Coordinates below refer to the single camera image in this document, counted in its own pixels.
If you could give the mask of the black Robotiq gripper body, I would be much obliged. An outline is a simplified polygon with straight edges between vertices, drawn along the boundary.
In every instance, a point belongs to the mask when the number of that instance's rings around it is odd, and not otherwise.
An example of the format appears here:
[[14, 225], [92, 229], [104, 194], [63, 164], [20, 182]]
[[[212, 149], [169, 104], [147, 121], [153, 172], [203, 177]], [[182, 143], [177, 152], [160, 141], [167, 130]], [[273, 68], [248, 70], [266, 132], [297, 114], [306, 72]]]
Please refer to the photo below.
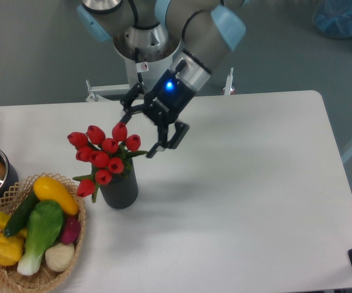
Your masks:
[[173, 124], [195, 92], [166, 70], [151, 91], [145, 94], [143, 113], [157, 126]]

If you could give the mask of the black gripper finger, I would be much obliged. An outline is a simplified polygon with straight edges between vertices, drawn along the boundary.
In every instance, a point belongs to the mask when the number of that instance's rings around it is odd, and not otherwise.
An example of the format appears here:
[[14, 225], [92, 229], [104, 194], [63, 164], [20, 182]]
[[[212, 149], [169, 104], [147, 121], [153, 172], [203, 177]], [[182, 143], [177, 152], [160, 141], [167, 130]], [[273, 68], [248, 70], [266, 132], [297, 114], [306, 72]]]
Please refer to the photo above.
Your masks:
[[146, 157], [152, 158], [159, 151], [164, 151], [166, 149], [175, 150], [180, 142], [183, 140], [185, 135], [190, 129], [190, 126], [181, 121], [176, 121], [174, 123], [175, 132], [173, 136], [168, 140], [168, 124], [160, 124], [157, 126], [157, 142], [151, 147], [147, 152]]
[[[129, 91], [120, 99], [120, 104], [123, 107], [123, 115], [120, 122], [127, 124], [133, 115], [144, 114], [146, 104], [144, 102], [145, 87], [141, 82], [136, 83]], [[133, 105], [137, 100], [141, 99], [141, 104]]]

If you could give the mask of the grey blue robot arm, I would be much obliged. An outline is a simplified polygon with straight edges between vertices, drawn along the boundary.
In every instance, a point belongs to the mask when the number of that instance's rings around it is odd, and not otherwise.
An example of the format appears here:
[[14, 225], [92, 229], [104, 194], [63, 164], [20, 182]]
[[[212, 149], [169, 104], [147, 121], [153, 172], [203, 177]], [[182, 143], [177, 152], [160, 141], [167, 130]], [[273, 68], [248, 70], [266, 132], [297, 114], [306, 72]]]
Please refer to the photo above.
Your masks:
[[175, 149], [189, 130], [178, 117], [233, 52], [246, 27], [242, 1], [82, 1], [77, 14], [91, 35], [112, 40], [129, 83], [123, 123], [137, 113], [156, 126], [148, 157]]

